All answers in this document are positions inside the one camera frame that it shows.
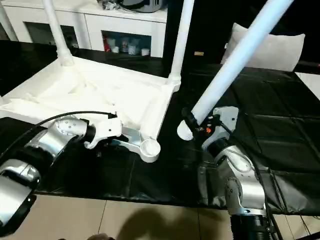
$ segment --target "robotic arm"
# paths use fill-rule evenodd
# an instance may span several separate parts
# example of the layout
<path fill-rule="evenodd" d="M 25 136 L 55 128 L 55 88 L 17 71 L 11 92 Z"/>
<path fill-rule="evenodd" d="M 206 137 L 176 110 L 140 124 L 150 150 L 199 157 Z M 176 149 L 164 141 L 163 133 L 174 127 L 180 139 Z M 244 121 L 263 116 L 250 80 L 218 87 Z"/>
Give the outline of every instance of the robotic arm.
<path fill-rule="evenodd" d="M 33 191 L 71 141 L 93 149 L 101 140 L 119 137 L 122 123 L 110 118 L 89 125 L 73 116 L 60 118 L 39 132 L 22 149 L 0 165 L 0 237 L 14 233 L 36 201 Z"/>
<path fill-rule="evenodd" d="M 253 163 L 229 142 L 230 133 L 225 129 L 235 130 L 238 109 L 217 107 L 201 126 L 191 112 L 184 110 L 182 115 L 195 142 L 212 155 L 219 178 L 225 184 L 224 196 L 233 239 L 270 239 L 274 227 L 267 217 L 263 186 L 257 179 Z"/>

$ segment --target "black cable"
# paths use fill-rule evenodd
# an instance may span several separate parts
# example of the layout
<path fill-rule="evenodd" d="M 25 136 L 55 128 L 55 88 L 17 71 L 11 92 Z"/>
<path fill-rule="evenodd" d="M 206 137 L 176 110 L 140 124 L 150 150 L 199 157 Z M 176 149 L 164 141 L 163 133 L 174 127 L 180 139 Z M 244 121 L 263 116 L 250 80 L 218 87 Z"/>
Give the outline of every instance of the black cable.
<path fill-rule="evenodd" d="M 252 159 L 252 164 L 253 164 L 253 167 L 254 167 L 254 169 L 255 169 L 255 172 L 256 172 L 256 174 L 257 174 L 257 176 L 258 176 L 258 179 L 259 179 L 259 181 L 260 181 L 260 183 L 261 183 L 261 185 L 262 185 L 262 188 L 263 188 L 264 192 L 266 193 L 266 188 L 265 188 L 264 182 L 263 182 L 263 180 L 262 180 L 262 176 L 261 176 L 260 170 L 259 170 L 258 166 L 256 165 L 254 159 L 253 159 L 252 156 L 250 155 L 249 151 L 253 152 L 253 153 L 256 154 L 256 155 L 263 156 L 263 157 L 266 158 L 266 159 L 270 159 L 270 158 L 268 158 L 267 156 L 263 155 L 261 152 L 258 152 L 257 150 L 255 150 L 255 149 L 252 148 L 251 146 L 247 145 L 246 143 L 244 143 L 243 141 L 241 141 L 241 140 L 238 139 L 237 137 L 235 137 L 235 136 L 233 135 L 233 132 L 232 132 L 222 121 L 219 121 L 219 125 L 220 125 L 221 127 L 223 127 L 224 130 L 226 130 L 226 131 L 230 134 L 230 136 L 231 136 L 231 135 L 233 136 L 233 138 L 241 145 L 241 147 L 242 147 L 242 148 L 245 150 L 245 152 L 248 154 L 248 157 L 249 157 L 250 159 Z M 267 197 L 267 195 L 266 195 L 266 196 L 265 196 L 265 208 L 266 208 L 267 218 L 269 219 L 269 221 L 270 221 L 271 223 L 273 223 L 273 226 L 274 226 L 275 231 L 276 231 L 276 233 L 277 233 L 277 235 L 278 235 L 278 237 L 279 237 L 279 240 L 283 240 L 282 235 L 281 235 L 281 232 L 280 232 L 280 229 L 279 229 L 279 227 L 278 227 L 278 224 L 277 224 L 275 218 L 273 217 L 273 215 L 271 214 L 271 210 L 270 210 L 270 207 L 269 207 L 268 199 L 267 199 L 267 198 L 268 198 L 268 197 Z"/>
<path fill-rule="evenodd" d="M 3 158 L 3 156 L 13 147 L 15 146 L 23 137 L 25 137 L 26 135 L 28 135 L 29 133 L 31 133 L 33 130 L 35 130 L 36 128 L 40 127 L 42 124 L 45 124 L 51 120 L 54 119 L 58 119 L 61 117 L 65 117 L 65 116 L 70 116 L 70 115 L 74 115 L 74 114 L 101 114 L 101 115 L 108 115 L 109 118 L 115 118 L 117 115 L 116 114 L 112 114 L 109 112 L 104 112 L 104 111 L 70 111 L 70 112 L 65 112 L 59 115 L 55 115 L 52 116 L 50 118 L 47 118 L 35 125 L 33 125 L 32 127 L 30 127 L 27 131 L 25 131 L 23 134 L 21 134 L 19 137 L 17 137 L 13 143 L 11 143 L 6 150 L 0 155 L 0 160 Z"/>

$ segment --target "black plastic sheet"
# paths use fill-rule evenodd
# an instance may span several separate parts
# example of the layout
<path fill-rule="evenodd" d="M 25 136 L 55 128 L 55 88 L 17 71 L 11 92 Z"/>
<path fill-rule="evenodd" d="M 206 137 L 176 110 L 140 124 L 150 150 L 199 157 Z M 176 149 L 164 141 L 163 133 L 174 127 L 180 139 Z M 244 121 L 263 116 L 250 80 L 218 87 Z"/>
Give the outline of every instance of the black plastic sheet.
<path fill-rule="evenodd" d="M 31 77 L 55 59 L 55 48 L 0 42 L 10 55 L 2 63 L 0 94 Z M 77 57 L 166 77 L 161 60 L 77 50 Z M 112 199 L 179 206 L 225 208 L 224 182 L 212 157 L 193 141 L 183 141 L 177 126 L 183 107 L 192 108 L 220 65 L 188 69 L 168 107 L 158 142 L 161 153 L 145 163 L 124 147 L 101 142 L 94 150 L 68 146 L 37 189 L 38 194 Z M 250 153 L 261 171 L 274 213 L 320 215 L 320 101 L 292 72 L 245 68 L 218 106 L 236 106 L 234 136 L 260 154 Z M 0 152 L 31 125 L 0 119 Z M 24 139 L 23 146 L 32 136 Z"/>

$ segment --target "white cushion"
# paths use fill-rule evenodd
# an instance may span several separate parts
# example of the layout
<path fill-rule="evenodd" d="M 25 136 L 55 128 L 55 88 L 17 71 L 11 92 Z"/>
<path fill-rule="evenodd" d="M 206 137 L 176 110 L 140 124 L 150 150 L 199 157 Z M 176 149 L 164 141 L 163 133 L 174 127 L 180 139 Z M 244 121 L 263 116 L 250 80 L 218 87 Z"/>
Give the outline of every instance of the white cushion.
<path fill-rule="evenodd" d="M 232 36 L 223 55 L 222 64 L 230 56 L 247 30 L 247 28 L 237 23 L 233 24 Z M 269 34 L 257 48 L 246 66 L 292 72 L 299 61 L 305 36 L 305 34 L 297 36 Z"/>

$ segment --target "white tube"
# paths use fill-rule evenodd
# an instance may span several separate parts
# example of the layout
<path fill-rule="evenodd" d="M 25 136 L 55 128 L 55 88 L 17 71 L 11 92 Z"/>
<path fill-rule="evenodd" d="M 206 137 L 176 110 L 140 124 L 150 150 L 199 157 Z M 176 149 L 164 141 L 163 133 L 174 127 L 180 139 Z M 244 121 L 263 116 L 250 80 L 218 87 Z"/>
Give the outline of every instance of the white tube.
<path fill-rule="evenodd" d="M 258 46 L 272 31 L 293 1 L 294 0 L 268 0 L 266 2 L 245 36 L 237 44 L 220 71 L 193 107 L 191 112 L 199 125 L 230 87 L 231 83 L 248 63 Z M 184 121 L 180 123 L 177 132 L 184 140 L 192 139 L 192 133 Z"/>
<path fill-rule="evenodd" d="M 72 54 L 70 53 L 70 50 L 67 47 L 64 35 L 58 22 L 57 15 L 55 13 L 52 0 L 43 0 L 43 5 L 49 20 L 51 32 L 56 45 L 58 59 L 60 60 L 62 66 L 72 66 L 74 65 L 74 59 Z"/>
<path fill-rule="evenodd" d="M 174 84 L 174 91 L 178 91 L 181 85 L 181 69 L 184 61 L 185 50 L 188 40 L 189 27 L 195 0 L 184 0 L 178 35 L 175 43 L 175 50 L 171 72 L 168 80 Z"/>
<path fill-rule="evenodd" d="M 17 35 L 12 27 L 8 15 L 0 1 L 0 23 L 11 41 L 18 41 Z"/>

